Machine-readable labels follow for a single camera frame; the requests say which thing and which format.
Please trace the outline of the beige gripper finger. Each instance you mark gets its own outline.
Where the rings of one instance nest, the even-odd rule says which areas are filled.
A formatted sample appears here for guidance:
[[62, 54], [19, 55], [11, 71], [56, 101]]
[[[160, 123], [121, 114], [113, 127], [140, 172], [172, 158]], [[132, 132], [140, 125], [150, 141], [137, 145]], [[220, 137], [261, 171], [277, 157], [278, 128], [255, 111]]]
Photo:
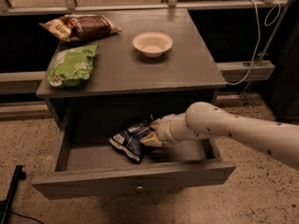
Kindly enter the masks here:
[[147, 136], [142, 137], [140, 142], [147, 147], [154, 147], [156, 145], [155, 133], [149, 133]]
[[157, 129], [157, 120], [151, 122], [149, 124], [149, 127], [151, 127], [151, 129], [156, 130]]

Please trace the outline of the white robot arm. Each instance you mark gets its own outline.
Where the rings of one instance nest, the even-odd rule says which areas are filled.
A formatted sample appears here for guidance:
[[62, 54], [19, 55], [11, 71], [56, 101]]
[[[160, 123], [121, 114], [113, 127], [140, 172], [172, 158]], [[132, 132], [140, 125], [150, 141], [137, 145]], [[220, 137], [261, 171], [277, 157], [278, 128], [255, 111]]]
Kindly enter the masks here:
[[184, 113], [153, 122], [152, 133], [140, 139], [148, 147], [188, 140], [228, 137], [299, 170], [299, 126], [233, 115], [205, 102], [190, 105]]

